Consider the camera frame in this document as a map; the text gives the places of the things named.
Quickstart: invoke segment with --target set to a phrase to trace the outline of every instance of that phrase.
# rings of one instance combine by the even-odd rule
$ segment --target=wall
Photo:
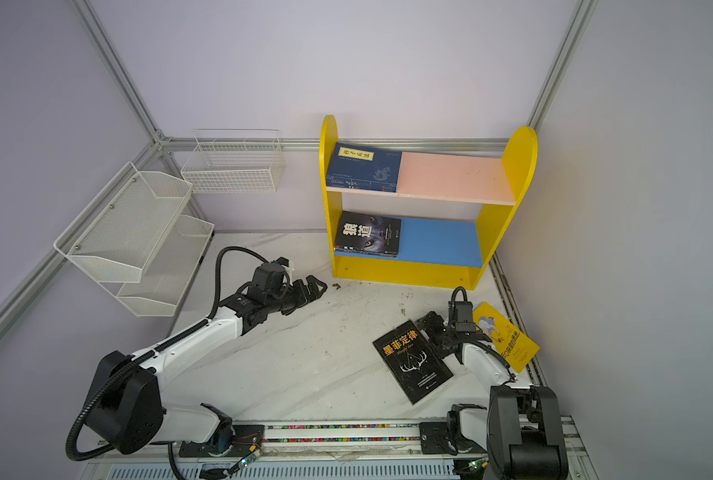
[[[499,256],[602,479],[713,478],[713,2],[599,2]]]
[[[0,1],[0,303],[146,143],[66,2]],[[63,444],[98,360],[166,329],[63,268],[0,345],[0,478],[77,478]]]
[[[334,114],[343,138],[504,138],[527,121],[577,0],[94,3],[169,136],[318,138]],[[291,153],[275,194],[197,198],[217,230],[321,230],[317,164]]]

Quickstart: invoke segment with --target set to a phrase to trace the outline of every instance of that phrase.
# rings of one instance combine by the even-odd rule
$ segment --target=yellow side panel
[[[514,206],[484,205],[476,220],[481,258],[485,265],[490,263],[497,245],[500,244],[516,209],[521,204],[521,199],[527,193],[535,174],[536,163],[537,135],[535,130],[529,127],[519,128],[508,141],[503,152],[503,167],[508,176],[508,182],[511,184],[511,190],[514,192],[516,204]],[[478,274],[474,283],[478,283],[483,273],[484,269]]]
[[[334,274],[338,278],[369,282],[401,283],[403,285],[438,286],[473,289],[471,279],[483,270],[470,266],[449,266],[397,262],[380,258],[336,256]]]
[[[327,238],[330,241],[330,259],[332,260],[332,273],[336,273],[336,258],[332,246],[335,245],[335,230],[338,228],[340,215],[343,212],[343,196],[340,192],[328,192],[325,183],[327,167],[335,144],[338,143],[338,124],[335,117],[327,115],[322,123],[322,136],[319,140],[319,172],[322,180],[322,197],[324,198],[324,215],[327,221]]]

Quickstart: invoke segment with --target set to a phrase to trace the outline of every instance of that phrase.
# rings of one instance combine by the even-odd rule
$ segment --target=bookshelf
[[[530,186],[537,161],[537,135],[516,130],[503,158],[404,153],[396,193],[327,187],[325,176],[338,142],[335,117],[322,124],[320,179],[336,278],[406,285],[474,289]],[[427,198],[481,204],[476,222],[401,218],[396,258],[335,252],[343,192]]]

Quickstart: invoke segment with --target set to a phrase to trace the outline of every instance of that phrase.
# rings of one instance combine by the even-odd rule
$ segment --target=blue shelf
[[[399,255],[395,257],[335,252],[336,256],[354,256],[415,262],[417,264],[474,266],[482,268],[481,249],[476,225],[448,220],[401,217]]]

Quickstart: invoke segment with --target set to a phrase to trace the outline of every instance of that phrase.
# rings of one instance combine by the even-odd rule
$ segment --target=black book
[[[401,219],[343,212],[335,235],[335,250],[352,254],[397,256]]]
[[[452,378],[418,327],[408,320],[372,342],[412,404]]]

